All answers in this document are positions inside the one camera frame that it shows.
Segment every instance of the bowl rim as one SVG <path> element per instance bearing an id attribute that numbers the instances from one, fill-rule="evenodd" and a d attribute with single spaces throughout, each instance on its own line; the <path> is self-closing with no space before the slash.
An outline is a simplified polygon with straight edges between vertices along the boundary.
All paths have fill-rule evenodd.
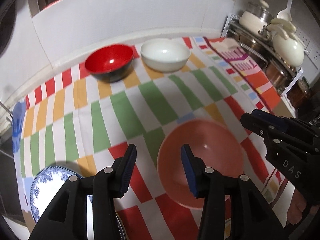
<path id="1" fill-rule="evenodd" d="M 148 56 L 146 56 L 146 54 L 144 54 L 144 53 L 142 52 L 142 47 L 143 47 L 144 45 L 148 44 L 148 43 L 153 42 L 153 41 L 170 41 L 170 42 L 172 42 L 172 43 L 180 46 L 180 47 L 183 48 L 183 49 L 187 49 L 188 52 L 189 52 L 189 56 L 188 56 L 187 58 L 183 59 L 183 60 L 162 60 L 162 61 L 159 61 L 159 60 L 156 60 L 156 59 L 154 59 L 154 58 L 148 57 Z M 156 62 L 162 62 L 162 63 L 177 63 L 177 62 L 183 62 L 183 61 L 185 61 L 185 60 L 188 60 L 189 57 L 191 56 L 191 50 L 188 49 L 187 46 L 183 46 L 181 43 L 179 43 L 179 42 L 177 42 L 177 41 L 174 41 L 174 40 L 171 40 L 171 39 L 168 39 L 168 38 L 156 38 L 156 39 L 151 39 L 151 40 L 145 41 L 145 42 L 141 45 L 140 54 L 141 54 L 142 57 L 145 57 L 145 58 L 147 58 L 147 59 L 149 59 L 149 60 L 153 60 L 153 61 L 156 61 Z"/>
<path id="2" fill-rule="evenodd" d="M 131 52 L 132 52 L 132 56 L 130 57 L 130 59 L 124 64 L 124 65 L 121 65 L 120 67 L 118 68 L 115 68 L 115 69 L 111 69 L 111 70 L 103 70 L 103 71 L 91 71 L 87 68 L 86 66 L 86 63 L 87 63 L 87 60 L 89 59 L 89 57 L 91 57 L 92 55 L 94 55 L 95 53 L 97 53 L 99 50 L 101 49 L 104 49 L 104 48 L 109 48 L 109 47 L 113 47 L 113 46 L 121 46 L 121 47 L 127 47 L 127 48 L 130 48 Z M 108 45 L 108 46 L 104 46 L 104 47 L 101 47 L 97 50 L 95 50 L 94 52 L 92 52 L 87 58 L 86 60 L 84 61 L 84 68 L 90 73 L 90 74 L 107 74 L 107 73 L 112 73 L 114 71 L 117 71 L 125 66 L 127 66 L 128 64 L 130 64 L 132 61 L 133 61 L 133 57 L 134 57 L 134 51 L 132 49 L 131 46 L 127 45 L 127 44 L 122 44 L 122 43 L 115 43 L 115 44 L 111 44 L 111 45 Z"/>
<path id="3" fill-rule="evenodd" d="M 183 123 L 178 124 L 175 128 L 172 129 L 172 131 L 170 131 L 170 132 L 164 137 L 164 139 L 163 139 L 163 141 L 162 141 L 162 143 L 161 143 L 161 145 L 160 145 L 160 147 L 159 147 L 159 150 L 158 150 L 158 156 L 157 156 L 157 174 L 158 174 L 160 183 L 161 183 L 161 185 L 162 185 L 163 188 L 164 188 L 164 185 L 162 184 L 162 181 L 161 181 L 161 179 L 160 179 L 159 165 L 158 165 L 159 162 L 158 162 L 158 161 L 159 161 L 160 151 L 161 151 L 161 149 L 162 149 L 162 147 L 163 147 L 163 145 L 164 145 L 164 142 L 166 141 L 166 139 L 167 139 L 178 127 L 180 127 L 180 126 L 182 126 L 182 125 L 184 125 L 184 124 L 186 124 L 186 123 L 188 123 L 188 122 L 195 122 L 195 121 L 201 121 L 201 122 L 206 121 L 206 122 L 209 122 L 209 123 L 217 124 L 217 125 L 219 125 L 220 127 L 228 130 L 228 131 L 232 134 L 232 136 L 235 138 L 235 136 L 234 136 L 233 133 L 228 129 L 227 126 L 225 126 L 225 125 L 223 125 L 222 123 L 220 123 L 220 122 L 218 122 L 218 121 L 216 121 L 216 120 L 213 120 L 213 119 L 206 119 L 206 118 L 204 118 L 204 117 L 196 117 L 196 118 L 194 118 L 194 119 L 187 120 L 187 121 L 185 121 L 185 122 L 183 122 Z M 183 206 L 183 207 L 190 208 L 190 209 L 202 209 L 202 208 L 203 208 L 203 207 L 198 208 L 198 207 L 195 207 L 195 206 L 186 205 L 186 204 L 184 204 L 184 203 L 181 203 L 179 200 L 175 199 L 174 197 L 172 197 L 172 195 L 171 195 L 170 193 L 168 193 L 167 191 L 166 191 L 166 194 L 167 194 L 173 201 L 175 201 L 176 203 L 178 203 L 179 205 L 181 205 L 181 206 Z"/>

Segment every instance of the pink bowl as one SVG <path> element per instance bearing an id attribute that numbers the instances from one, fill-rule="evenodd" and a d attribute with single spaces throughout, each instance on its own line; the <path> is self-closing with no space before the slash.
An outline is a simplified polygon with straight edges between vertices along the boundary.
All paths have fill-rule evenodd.
<path id="1" fill-rule="evenodd" d="M 176 127 L 162 142 L 157 170 L 170 198 L 193 209 L 203 208 L 204 199 L 196 199 L 189 190 L 183 170 L 180 148 L 189 144 L 193 154 L 206 166 L 222 175 L 237 178 L 243 173 L 241 147 L 232 133 L 217 122 L 195 119 Z"/>

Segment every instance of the white bowl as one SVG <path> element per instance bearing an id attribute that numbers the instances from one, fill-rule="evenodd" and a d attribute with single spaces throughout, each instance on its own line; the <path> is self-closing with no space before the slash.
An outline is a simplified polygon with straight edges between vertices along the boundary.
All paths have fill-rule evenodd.
<path id="1" fill-rule="evenodd" d="M 161 72 L 177 71 L 188 61 L 190 50 L 169 39 L 153 39 L 141 46 L 141 58 L 144 63 Z"/>

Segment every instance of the colorful tablecloth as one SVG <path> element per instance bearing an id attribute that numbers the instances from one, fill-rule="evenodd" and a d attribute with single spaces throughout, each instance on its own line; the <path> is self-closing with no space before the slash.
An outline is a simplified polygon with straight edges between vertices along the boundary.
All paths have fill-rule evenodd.
<path id="1" fill-rule="evenodd" d="M 209 46 L 201 47 L 203 37 L 175 40 L 191 50 L 187 64 L 175 73 L 145 66 L 142 44 L 136 44 L 133 71 L 124 80 L 99 81 L 80 63 L 26 96 L 20 150 L 14 158 L 21 208 L 30 229 L 30 188 L 41 169 L 59 164 L 91 176 L 134 143 L 137 161 L 129 190 L 115 202 L 129 239 L 196 239 L 201 210 L 184 208 L 168 197 L 156 160 L 164 137 L 197 117 L 214 119 L 234 134 L 243 149 L 245 173 L 268 202 L 275 198 L 283 177 L 276 172 L 269 178 L 274 168 L 265 160 L 263 140 L 239 122 L 244 112 L 267 111 L 265 104 L 232 65 Z M 226 206 L 229 218 L 228 202 Z"/>

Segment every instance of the screw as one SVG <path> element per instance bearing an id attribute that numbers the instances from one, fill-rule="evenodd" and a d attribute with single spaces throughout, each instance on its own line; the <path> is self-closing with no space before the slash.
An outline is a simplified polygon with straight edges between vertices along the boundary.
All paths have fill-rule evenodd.
<path id="1" fill-rule="evenodd" d="M 113 168 L 112 167 L 106 167 L 106 168 L 104 168 L 104 173 L 111 173 L 111 172 L 113 172 Z"/>
<path id="2" fill-rule="evenodd" d="M 249 180 L 249 177 L 248 177 L 247 175 L 245 175 L 245 174 L 242 174 L 242 175 L 240 176 L 240 179 L 243 180 L 243 181 L 248 181 L 248 180 Z"/>
<path id="3" fill-rule="evenodd" d="M 78 179 L 77 175 L 72 175 L 72 176 L 69 177 L 69 180 L 72 181 L 72 182 L 76 181 L 77 179 Z"/>
<path id="4" fill-rule="evenodd" d="M 204 171 L 205 171 L 206 173 L 213 173 L 213 172 L 214 172 L 214 169 L 211 168 L 211 167 L 205 167 L 205 168 L 204 168 Z"/>

